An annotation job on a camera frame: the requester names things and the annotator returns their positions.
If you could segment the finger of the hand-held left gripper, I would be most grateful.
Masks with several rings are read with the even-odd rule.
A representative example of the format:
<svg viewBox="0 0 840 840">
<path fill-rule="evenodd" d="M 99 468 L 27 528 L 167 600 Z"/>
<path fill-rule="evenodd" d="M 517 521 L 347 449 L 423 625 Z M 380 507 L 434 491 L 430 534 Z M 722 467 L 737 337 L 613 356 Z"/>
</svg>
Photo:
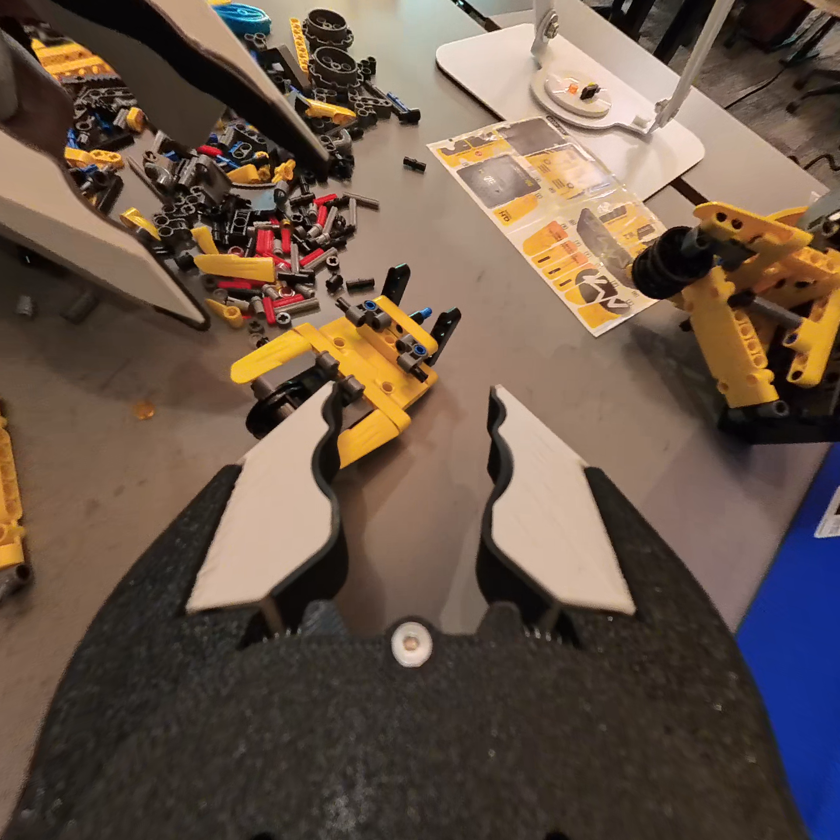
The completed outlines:
<svg viewBox="0 0 840 840">
<path fill-rule="evenodd" d="M 312 172 L 329 154 L 207 2 L 30 2 L 36 18 L 104 58 L 152 122 L 189 146 L 225 108 Z"/>
<path fill-rule="evenodd" d="M 90 205 L 65 160 L 74 105 L 60 83 L 2 31 L 2 237 L 194 330 L 209 317 L 145 243 Z"/>
</svg>

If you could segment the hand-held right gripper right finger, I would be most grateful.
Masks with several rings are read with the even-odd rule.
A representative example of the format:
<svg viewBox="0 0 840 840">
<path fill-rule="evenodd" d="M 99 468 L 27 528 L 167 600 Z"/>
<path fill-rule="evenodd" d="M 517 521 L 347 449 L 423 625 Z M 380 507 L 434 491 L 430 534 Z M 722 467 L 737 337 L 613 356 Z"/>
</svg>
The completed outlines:
<svg viewBox="0 0 840 840">
<path fill-rule="evenodd" d="M 589 480 L 588 463 L 506 387 L 490 388 L 491 489 L 476 557 L 479 592 L 527 626 L 563 610 L 635 616 L 636 605 Z"/>
</svg>

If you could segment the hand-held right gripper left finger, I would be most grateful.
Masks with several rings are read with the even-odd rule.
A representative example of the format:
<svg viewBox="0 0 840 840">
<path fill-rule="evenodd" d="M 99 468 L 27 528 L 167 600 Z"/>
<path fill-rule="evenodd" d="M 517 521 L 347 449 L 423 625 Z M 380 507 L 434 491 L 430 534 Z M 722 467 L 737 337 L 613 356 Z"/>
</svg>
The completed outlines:
<svg viewBox="0 0 840 840">
<path fill-rule="evenodd" d="M 342 396 L 326 384 L 238 462 L 238 474 L 186 600 L 188 615 L 256 607 L 272 631 L 297 630 L 308 605 L 346 579 L 332 484 Z"/>
</svg>

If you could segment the yellow toy wheel fork assembly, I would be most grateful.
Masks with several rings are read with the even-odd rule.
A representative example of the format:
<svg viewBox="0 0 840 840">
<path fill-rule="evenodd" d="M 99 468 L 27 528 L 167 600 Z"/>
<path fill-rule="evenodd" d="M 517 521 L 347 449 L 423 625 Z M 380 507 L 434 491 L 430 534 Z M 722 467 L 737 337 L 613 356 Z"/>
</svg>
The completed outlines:
<svg viewBox="0 0 840 840">
<path fill-rule="evenodd" d="M 232 381 L 249 385 L 255 395 L 245 420 L 248 432 L 264 438 L 336 382 L 343 409 L 341 467 L 402 435 L 411 423 L 408 409 L 437 383 L 434 366 L 462 319 L 458 308 L 450 308 L 426 330 L 429 309 L 407 313 L 400 307 L 410 277 L 408 266 L 394 266 L 380 295 L 338 297 L 341 315 L 335 320 L 289 327 L 234 362 Z"/>
</svg>

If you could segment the grey toothed toy wheel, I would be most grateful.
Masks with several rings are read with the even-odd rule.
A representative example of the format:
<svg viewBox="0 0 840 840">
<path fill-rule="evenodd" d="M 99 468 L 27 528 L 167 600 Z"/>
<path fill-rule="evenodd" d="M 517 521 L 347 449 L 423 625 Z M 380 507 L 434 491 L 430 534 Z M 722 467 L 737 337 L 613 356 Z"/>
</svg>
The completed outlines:
<svg viewBox="0 0 840 840">
<path fill-rule="evenodd" d="M 343 49 L 330 46 L 311 52 L 308 74 L 314 87 L 334 90 L 356 88 L 363 80 L 356 61 Z"/>
<path fill-rule="evenodd" d="M 301 26 L 312 49 L 334 47 L 349 51 L 354 42 L 354 34 L 346 19 L 327 8 L 312 9 L 303 19 Z"/>
</svg>

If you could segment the yellow holed panel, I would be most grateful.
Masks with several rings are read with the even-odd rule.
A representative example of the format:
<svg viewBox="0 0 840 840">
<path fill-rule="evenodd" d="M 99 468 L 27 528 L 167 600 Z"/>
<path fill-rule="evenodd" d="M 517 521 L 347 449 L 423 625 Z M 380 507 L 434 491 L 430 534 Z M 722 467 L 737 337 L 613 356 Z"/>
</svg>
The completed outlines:
<svg viewBox="0 0 840 840">
<path fill-rule="evenodd" d="M 25 563 L 23 504 L 18 486 L 12 439 L 1 415 L 1 572 Z"/>
</svg>

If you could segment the blue panel with white label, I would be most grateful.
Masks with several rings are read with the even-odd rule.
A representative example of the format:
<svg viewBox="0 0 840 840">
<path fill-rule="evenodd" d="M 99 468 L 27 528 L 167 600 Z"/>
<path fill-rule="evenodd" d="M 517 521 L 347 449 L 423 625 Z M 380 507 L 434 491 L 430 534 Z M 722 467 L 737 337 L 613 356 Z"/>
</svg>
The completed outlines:
<svg viewBox="0 0 840 840">
<path fill-rule="evenodd" d="M 839 838 L 839 446 L 827 453 L 738 644 L 811 838 Z"/>
</svg>

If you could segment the large yellow toy vehicle model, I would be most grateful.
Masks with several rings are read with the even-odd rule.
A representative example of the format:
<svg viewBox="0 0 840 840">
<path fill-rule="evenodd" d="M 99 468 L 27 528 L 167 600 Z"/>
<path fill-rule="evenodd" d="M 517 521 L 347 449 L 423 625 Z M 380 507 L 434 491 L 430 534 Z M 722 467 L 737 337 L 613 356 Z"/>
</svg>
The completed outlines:
<svg viewBox="0 0 840 840">
<path fill-rule="evenodd" d="M 703 203 L 629 276 L 685 314 L 726 403 L 718 426 L 750 445 L 839 441 L 839 197 L 758 215 Z"/>
</svg>

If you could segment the yellow grey sticker sheet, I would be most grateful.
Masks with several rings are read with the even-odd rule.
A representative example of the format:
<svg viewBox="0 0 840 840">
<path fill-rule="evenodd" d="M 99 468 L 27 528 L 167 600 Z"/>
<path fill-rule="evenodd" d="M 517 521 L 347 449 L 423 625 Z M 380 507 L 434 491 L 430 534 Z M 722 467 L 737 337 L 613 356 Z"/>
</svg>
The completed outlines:
<svg viewBox="0 0 840 840">
<path fill-rule="evenodd" d="M 654 304 L 631 265 L 665 226 L 558 119 L 496 122 L 427 148 L 591 336 Z"/>
</svg>

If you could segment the white monitor stand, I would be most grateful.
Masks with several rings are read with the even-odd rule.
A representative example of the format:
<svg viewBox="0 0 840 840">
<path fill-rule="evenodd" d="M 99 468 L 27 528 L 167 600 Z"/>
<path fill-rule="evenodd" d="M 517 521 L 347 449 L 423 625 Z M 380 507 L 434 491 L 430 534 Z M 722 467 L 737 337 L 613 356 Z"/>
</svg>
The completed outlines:
<svg viewBox="0 0 840 840">
<path fill-rule="evenodd" d="M 677 120 L 733 2 L 715 2 L 681 76 L 582 2 L 534 2 L 532 22 L 437 49 L 437 66 L 503 121 L 553 113 L 638 197 L 647 199 L 700 163 L 702 141 Z M 584 74 L 612 99 L 606 115 L 561 108 L 555 77 Z"/>
</svg>

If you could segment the black office chair base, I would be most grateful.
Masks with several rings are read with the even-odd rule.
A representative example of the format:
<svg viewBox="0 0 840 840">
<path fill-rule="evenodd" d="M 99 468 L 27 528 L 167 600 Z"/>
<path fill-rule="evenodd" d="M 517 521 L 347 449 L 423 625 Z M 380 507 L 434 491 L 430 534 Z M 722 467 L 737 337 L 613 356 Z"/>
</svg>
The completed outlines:
<svg viewBox="0 0 840 840">
<path fill-rule="evenodd" d="M 822 14 L 826 16 L 826 20 L 818 25 L 814 33 L 805 36 L 805 39 L 794 49 L 794 52 L 781 60 L 780 64 L 783 72 L 799 70 L 809 60 L 814 60 L 817 57 L 817 48 L 824 41 L 824 38 L 838 26 L 838 14 L 830 12 L 822 12 Z M 787 103 L 785 110 L 787 113 L 795 115 L 808 100 L 838 96 L 839 69 L 808 66 L 793 80 L 792 86 L 797 96 Z"/>
</svg>

